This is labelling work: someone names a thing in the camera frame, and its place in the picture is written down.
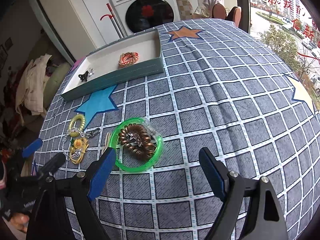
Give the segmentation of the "person's left hand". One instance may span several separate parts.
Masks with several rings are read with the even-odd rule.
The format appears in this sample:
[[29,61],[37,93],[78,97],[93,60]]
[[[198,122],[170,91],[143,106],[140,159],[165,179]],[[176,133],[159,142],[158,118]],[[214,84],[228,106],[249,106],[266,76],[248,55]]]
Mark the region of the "person's left hand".
[[26,224],[29,222],[29,216],[23,213],[15,213],[10,219],[12,226],[20,232],[27,233]]

